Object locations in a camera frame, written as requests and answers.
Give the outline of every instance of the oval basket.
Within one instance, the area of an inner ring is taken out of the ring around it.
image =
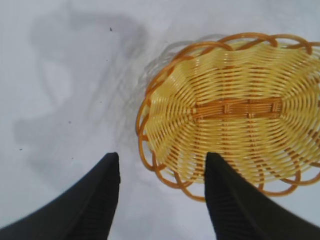
[[[320,168],[319,46],[250,32],[181,50],[149,83],[137,115],[146,168],[197,201],[205,199],[188,187],[203,184],[208,152],[221,154],[267,196],[319,181],[320,173],[302,176]],[[272,181],[288,187],[267,191]]]

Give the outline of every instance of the woven strand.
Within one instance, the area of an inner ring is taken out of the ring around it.
[[[268,196],[285,196],[318,182],[320,172],[302,180],[303,172],[320,168],[316,47],[320,42],[299,36],[248,32],[181,50],[149,83],[137,114],[145,167],[167,186],[201,202],[204,197],[188,187],[203,183],[207,152],[221,154]],[[272,181],[288,188],[266,190],[265,183]]]

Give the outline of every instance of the ribbed black surface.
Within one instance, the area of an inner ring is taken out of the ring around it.
[[[262,240],[244,213],[238,207],[234,196],[221,173],[206,161],[205,199],[218,240]]]
[[[264,196],[217,153],[206,157],[205,197],[218,240],[320,240],[319,227]]]
[[[113,161],[65,240],[106,240],[119,196],[119,163]]]
[[[108,153],[55,200],[0,229],[0,240],[105,240],[117,207],[119,184],[119,156]]]

